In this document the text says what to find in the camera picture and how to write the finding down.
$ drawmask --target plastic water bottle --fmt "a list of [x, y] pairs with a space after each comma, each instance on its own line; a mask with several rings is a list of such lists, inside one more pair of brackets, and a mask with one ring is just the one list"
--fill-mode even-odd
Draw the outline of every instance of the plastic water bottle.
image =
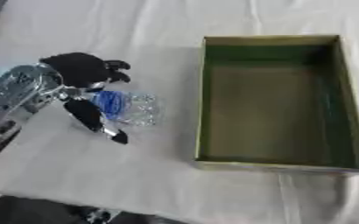
[[158, 121], [157, 97], [119, 91], [101, 91], [90, 100], [113, 122], [133, 126], [151, 126]]

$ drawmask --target robotic arm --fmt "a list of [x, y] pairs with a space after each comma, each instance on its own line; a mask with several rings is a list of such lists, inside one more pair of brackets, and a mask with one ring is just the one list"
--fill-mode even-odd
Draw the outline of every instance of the robotic arm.
[[34, 66], [16, 66], [0, 77], [0, 143], [14, 136], [29, 118], [59, 99], [64, 108], [94, 132], [105, 133], [120, 144], [128, 137], [120, 129], [107, 129], [101, 111], [83, 98], [114, 81], [129, 82], [121, 70], [130, 65], [121, 60], [102, 60], [93, 55], [72, 52], [41, 59]]

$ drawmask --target table surface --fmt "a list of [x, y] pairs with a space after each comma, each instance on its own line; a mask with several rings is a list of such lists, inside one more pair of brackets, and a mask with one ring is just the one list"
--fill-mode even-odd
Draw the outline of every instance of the table surface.
[[359, 1], [9, 0], [0, 74], [58, 53], [132, 64], [110, 89], [158, 95], [163, 122], [119, 145], [54, 103], [0, 154], [0, 193], [191, 223], [359, 223], [359, 176], [202, 171], [190, 163], [203, 36], [340, 34], [359, 106]]

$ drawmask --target open box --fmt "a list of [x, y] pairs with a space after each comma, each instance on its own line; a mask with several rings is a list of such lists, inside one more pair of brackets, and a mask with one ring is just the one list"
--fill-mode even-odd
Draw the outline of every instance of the open box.
[[206, 37], [195, 160], [359, 172], [359, 120], [335, 35]]

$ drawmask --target black object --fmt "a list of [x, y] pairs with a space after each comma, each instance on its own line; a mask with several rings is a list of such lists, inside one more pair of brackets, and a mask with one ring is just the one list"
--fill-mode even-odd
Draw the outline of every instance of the black object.
[[125, 81], [130, 77], [119, 72], [119, 69], [130, 69], [130, 65], [121, 60], [107, 60], [97, 58], [84, 52], [71, 52], [41, 59], [58, 71], [64, 84], [68, 87], [88, 88], [92, 83], [101, 81]]
[[90, 130], [96, 132], [103, 128], [101, 111], [91, 101], [70, 99], [64, 108]]
[[116, 143], [127, 144], [128, 135], [120, 129], [118, 131], [119, 132], [115, 136], [111, 137], [110, 139], [115, 141]]

